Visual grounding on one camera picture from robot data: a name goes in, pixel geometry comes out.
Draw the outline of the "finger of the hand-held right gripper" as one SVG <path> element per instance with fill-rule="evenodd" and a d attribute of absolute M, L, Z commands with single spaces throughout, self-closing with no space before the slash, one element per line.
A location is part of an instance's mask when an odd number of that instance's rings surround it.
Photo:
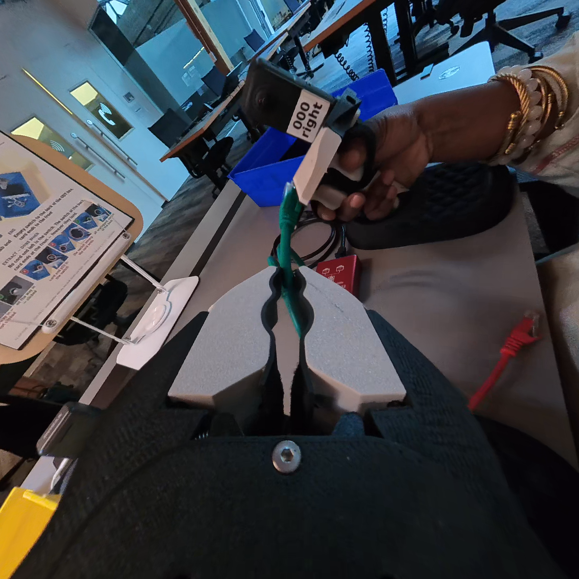
<path fill-rule="evenodd" d="M 307 206 L 311 201 L 324 207 L 340 207 L 342 204 L 342 192 L 335 186 L 321 184 L 341 142 L 341 136 L 330 128 L 318 132 L 293 176 L 293 187 L 302 205 Z"/>

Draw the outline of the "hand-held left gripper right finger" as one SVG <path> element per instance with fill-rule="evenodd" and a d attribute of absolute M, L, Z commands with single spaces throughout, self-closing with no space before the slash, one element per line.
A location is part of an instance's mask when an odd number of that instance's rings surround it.
<path fill-rule="evenodd" d="M 402 402 L 407 391 L 364 305 L 307 267 L 296 276 L 308 314 L 302 344 L 315 402 L 328 413 L 365 413 Z"/>

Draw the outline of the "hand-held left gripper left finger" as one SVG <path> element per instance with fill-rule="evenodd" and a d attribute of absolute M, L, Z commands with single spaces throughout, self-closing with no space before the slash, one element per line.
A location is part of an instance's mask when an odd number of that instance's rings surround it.
<path fill-rule="evenodd" d="M 276 354 L 279 268 L 268 266 L 209 309 L 168 396 L 196 408 L 257 416 Z"/>

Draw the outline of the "blue plastic bin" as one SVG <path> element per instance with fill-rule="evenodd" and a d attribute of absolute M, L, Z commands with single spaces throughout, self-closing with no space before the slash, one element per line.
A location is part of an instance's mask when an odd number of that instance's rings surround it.
<path fill-rule="evenodd" d="M 398 104 L 384 69 L 351 82 L 331 95 L 339 97 L 346 89 L 361 98 L 361 121 Z M 228 177 L 258 206 L 279 206 L 286 183 L 293 180 L 309 148 L 309 143 L 269 127 Z"/>

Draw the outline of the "red ethernet splitter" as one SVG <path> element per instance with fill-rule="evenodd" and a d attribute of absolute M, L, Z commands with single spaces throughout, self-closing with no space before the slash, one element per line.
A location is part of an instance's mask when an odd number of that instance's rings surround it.
<path fill-rule="evenodd" d="M 350 292 L 356 298 L 359 297 L 362 269 L 357 255 L 347 255 L 321 262 L 316 265 L 315 271 Z"/>

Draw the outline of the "yellow plastic bin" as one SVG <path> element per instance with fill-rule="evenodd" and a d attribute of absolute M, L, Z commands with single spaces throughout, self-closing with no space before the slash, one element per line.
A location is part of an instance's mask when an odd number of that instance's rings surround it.
<path fill-rule="evenodd" d="M 10 578 L 52 518 L 61 495 L 15 487 L 1 507 L 1 578 Z"/>

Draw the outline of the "person's right forearm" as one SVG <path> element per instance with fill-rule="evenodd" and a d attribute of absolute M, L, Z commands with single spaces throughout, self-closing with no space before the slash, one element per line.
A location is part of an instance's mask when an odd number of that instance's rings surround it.
<path fill-rule="evenodd" d="M 556 53 L 504 67 L 488 83 L 508 86 L 518 105 L 487 163 L 521 170 L 578 197 L 578 33 Z"/>

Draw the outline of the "grey desk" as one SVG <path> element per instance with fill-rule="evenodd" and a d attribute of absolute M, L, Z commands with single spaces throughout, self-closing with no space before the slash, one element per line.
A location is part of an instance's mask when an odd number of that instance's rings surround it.
<path fill-rule="evenodd" d="M 175 212 L 149 227 L 132 260 L 163 281 L 199 276 L 170 337 L 233 286 L 266 266 L 278 234 L 276 207 L 259 208 L 229 181 L 211 206 Z M 464 240 L 362 251 L 360 298 L 419 349 L 464 394 L 489 375 L 511 328 L 540 314 L 542 339 L 512 361 L 479 406 L 483 416 L 525 432 L 573 466 L 577 453 L 527 232 L 523 197 L 508 217 Z"/>

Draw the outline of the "white document stand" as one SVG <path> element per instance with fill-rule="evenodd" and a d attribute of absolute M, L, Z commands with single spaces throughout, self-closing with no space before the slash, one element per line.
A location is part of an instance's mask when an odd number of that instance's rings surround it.
<path fill-rule="evenodd" d="M 163 284 L 125 255 L 120 256 L 120 261 L 141 278 L 148 281 L 155 289 L 154 298 L 149 306 L 136 312 L 136 317 L 139 320 L 126 337 L 105 331 L 106 326 L 112 323 L 118 329 L 121 329 L 122 325 L 132 324 L 131 317 L 120 318 L 113 311 L 113 305 L 118 303 L 119 300 L 112 291 L 107 290 L 105 297 L 100 298 L 101 307 L 97 309 L 95 322 L 75 316 L 75 313 L 82 306 L 80 298 L 92 286 L 95 286 L 98 281 L 101 281 L 108 272 L 110 266 L 106 264 L 104 259 L 100 259 L 89 270 L 89 273 L 65 297 L 61 305 L 48 316 L 47 321 L 40 328 L 45 334 L 56 334 L 68 322 L 78 324 L 94 334 L 103 335 L 120 344 L 121 347 L 116 357 L 116 363 L 133 370 L 139 370 L 163 346 L 185 305 L 197 288 L 199 278 L 191 276 L 170 280 Z"/>

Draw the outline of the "long office table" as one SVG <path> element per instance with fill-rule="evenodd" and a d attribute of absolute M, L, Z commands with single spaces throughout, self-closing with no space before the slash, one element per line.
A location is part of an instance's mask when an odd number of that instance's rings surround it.
<path fill-rule="evenodd" d="M 205 176 L 221 191 L 228 178 L 222 170 L 226 164 L 226 157 L 222 159 L 222 164 L 218 163 L 220 160 L 218 152 L 220 150 L 225 152 L 225 146 L 219 145 L 218 134 L 228 121 L 237 119 L 244 125 L 248 140 L 255 141 L 254 129 L 241 109 L 244 84 L 245 80 L 240 81 L 220 105 L 186 131 L 160 158 L 160 162 L 176 158 L 183 163 L 191 177 Z"/>

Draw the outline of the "black office chair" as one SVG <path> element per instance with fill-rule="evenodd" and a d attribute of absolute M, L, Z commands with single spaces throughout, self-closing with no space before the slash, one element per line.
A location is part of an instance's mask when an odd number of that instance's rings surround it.
<path fill-rule="evenodd" d="M 201 122 L 186 123 L 175 110 L 168 109 L 148 130 L 169 148 L 164 160 L 178 159 L 195 179 L 207 177 L 221 191 L 231 171 L 227 157 L 233 138 L 214 138 L 213 145 L 204 139 L 209 130 Z"/>
<path fill-rule="evenodd" d="M 497 20 L 496 8 L 503 1 L 439 1 L 435 8 L 435 19 L 438 24 L 449 24 L 454 16 L 460 16 L 463 24 L 460 28 L 460 37 L 469 38 L 452 55 L 482 42 L 488 42 L 493 52 L 497 45 L 504 45 L 528 57 L 528 62 L 534 63 L 542 59 L 544 54 L 534 46 L 518 38 L 511 30 L 556 16 L 555 28 L 562 31 L 567 28 L 571 14 L 563 6 L 525 14 L 523 16 Z"/>

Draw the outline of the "wooden office table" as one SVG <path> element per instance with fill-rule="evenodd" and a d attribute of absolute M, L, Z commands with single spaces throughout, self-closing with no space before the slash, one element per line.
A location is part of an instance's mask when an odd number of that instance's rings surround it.
<path fill-rule="evenodd" d="M 303 48 L 306 51 L 319 46 L 325 57 L 338 52 L 346 36 L 367 25 L 376 67 L 383 69 L 392 86 L 398 84 L 382 12 L 397 1 L 335 1 L 320 24 L 310 34 Z"/>

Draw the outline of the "black padded wrist rest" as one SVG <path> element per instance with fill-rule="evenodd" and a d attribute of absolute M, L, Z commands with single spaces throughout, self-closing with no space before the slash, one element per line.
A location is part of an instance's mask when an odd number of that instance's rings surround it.
<path fill-rule="evenodd" d="M 515 200 L 516 179 L 504 166 L 438 163 L 424 170 L 386 218 L 356 218 L 344 227 L 357 250 L 384 250 L 477 235 L 503 221 Z"/>

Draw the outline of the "silver laptop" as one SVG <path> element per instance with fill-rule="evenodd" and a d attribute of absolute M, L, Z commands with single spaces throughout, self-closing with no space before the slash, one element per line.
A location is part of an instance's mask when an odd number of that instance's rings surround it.
<path fill-rule="evenodd" d="M 450 56 L 438 64 L 430 64 L 412 78 L 396 85 L 399 104 L 427 96 L 485 84 L 495 74 L 490 45 L 487 41 Z"/>

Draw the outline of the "lit phone icon sign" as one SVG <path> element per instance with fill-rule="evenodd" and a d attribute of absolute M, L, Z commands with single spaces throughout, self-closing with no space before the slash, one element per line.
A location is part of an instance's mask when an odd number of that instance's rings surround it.
<path fill-rule="evenodd" d="M 73 147 L 60 133 L 35 116 L 16 126 L 12 129 L 11 134 L 26 136 L 40 141 L 60 152 L 85 171 L 90 171 L 95 165 L 94 162 Z"/>
<path fill-rule="evenodd" d="M 70 90 L 70 94 L 118 140 L 133 130 L 133 125 L 89 81 Z"/>

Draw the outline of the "dark grey box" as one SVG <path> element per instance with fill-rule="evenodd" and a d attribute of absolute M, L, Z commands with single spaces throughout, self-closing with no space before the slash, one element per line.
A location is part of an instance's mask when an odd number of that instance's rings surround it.
<path fill-rule="evenodd" d="M 78 459 L 103 412 L 80 402 L 65 403 L 36 444 L 39 457 Z"/>

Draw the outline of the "tan printed poster board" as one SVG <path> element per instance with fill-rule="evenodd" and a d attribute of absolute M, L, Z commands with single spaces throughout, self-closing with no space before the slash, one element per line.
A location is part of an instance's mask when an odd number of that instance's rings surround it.
<path fill-rule="evenodd" d="M 1 132 L 1 364 L 39 354 L 142 229 L 139 209 L 99 179 Z"/>

